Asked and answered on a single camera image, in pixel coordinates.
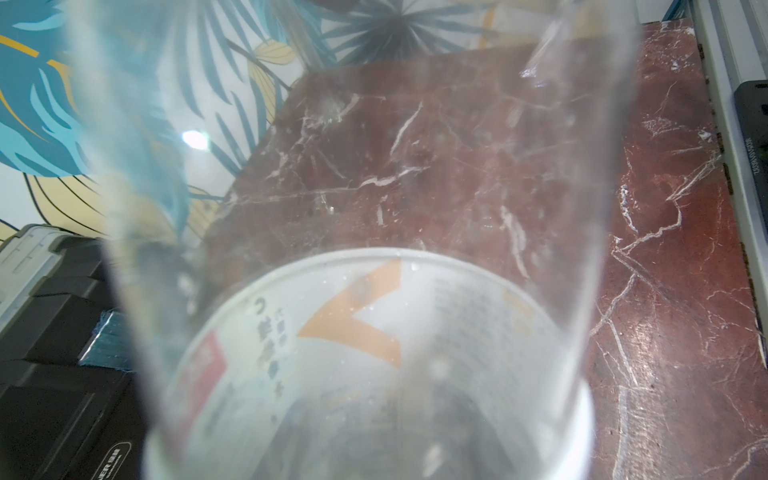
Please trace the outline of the large white label bottle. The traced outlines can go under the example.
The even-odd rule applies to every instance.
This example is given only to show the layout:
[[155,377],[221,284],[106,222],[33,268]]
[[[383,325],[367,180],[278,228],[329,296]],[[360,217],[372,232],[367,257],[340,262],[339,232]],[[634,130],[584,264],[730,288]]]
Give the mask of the large white label bottle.
[[585,479],[631,1],[74,1],[144,479]]

